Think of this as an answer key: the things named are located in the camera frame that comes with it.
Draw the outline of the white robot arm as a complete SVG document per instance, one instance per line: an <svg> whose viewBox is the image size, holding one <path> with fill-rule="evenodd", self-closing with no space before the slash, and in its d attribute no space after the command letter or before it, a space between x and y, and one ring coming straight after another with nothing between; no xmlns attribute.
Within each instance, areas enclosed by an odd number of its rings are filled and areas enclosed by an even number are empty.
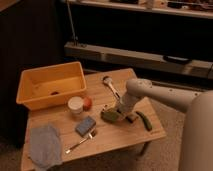
<svg viewBox="0 0 213 171"><path fill-rule="evenodd" d="M132 78L126 81L126 91L120 95L110 77L104 77L102 83L116 98L113 107L102 110L103 120L119 122L143 99L156 101L183 116L178 171L213 171L213 90L159 86L147 79Z"/></svg>

